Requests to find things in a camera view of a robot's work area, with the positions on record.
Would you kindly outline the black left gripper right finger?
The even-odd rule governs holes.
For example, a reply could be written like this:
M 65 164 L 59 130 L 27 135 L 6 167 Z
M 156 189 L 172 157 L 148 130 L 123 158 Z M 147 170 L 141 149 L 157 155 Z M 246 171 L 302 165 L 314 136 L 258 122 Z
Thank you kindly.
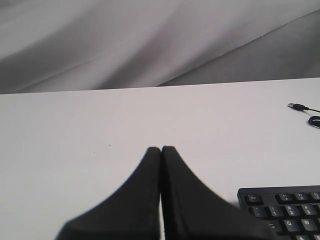
M 173 146 L 161 151 L 161 203 L 167 240 L 276 240 L 268 224 L 210 190 Z

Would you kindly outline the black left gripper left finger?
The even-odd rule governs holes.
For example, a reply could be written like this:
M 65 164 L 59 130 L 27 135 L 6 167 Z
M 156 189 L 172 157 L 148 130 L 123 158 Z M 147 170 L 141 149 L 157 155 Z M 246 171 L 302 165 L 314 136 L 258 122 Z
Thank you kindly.
M 161 151 L 149 147 L 131 176 L 112 195 L 67 221 L 58 240 L 160 239 Z

